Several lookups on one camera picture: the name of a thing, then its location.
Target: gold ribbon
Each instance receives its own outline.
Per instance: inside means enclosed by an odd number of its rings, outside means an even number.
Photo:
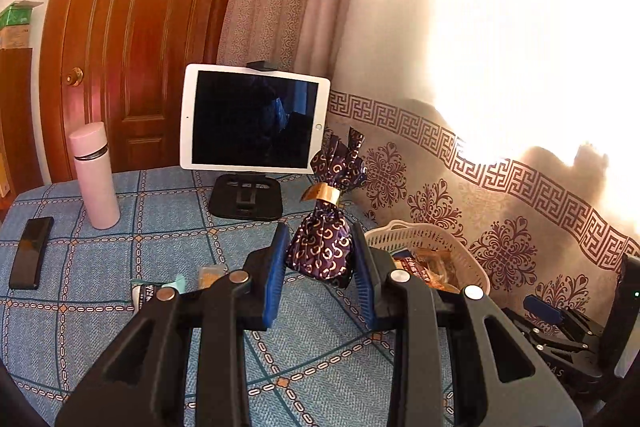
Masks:
[[[305,190],[300,201],[322,200],[337,205],[338,198],[340,198],[340,190],[335,187],[330,187],[326,183],[317,183]]]

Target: tablet stand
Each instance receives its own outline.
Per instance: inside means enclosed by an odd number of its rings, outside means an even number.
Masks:
[[[223,174],[216,180],[208,209],[225,219],[276,221],[282,217],[280,183],[263,174]]]

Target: wooden door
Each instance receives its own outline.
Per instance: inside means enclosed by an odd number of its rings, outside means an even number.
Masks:
[[[104,121],[114,172],[178,164],[184,68],[215,63],[228,0],[49,0],[40,106],[54,182],[75,177],[66,137]],[[66,85],[81,68],[82,83]]]

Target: pink thermos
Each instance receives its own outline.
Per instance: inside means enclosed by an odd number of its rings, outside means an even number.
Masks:
[[[94,229],[110,229],[120,219],[103,122],[83,125],[69,135],[80,193]]]

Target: smartphone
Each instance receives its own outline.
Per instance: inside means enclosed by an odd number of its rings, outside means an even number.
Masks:
[[[53,217],[27,221],[9,276],[9,288],[12,290],[37,290],[40,286],[40,270],[52,226]]]

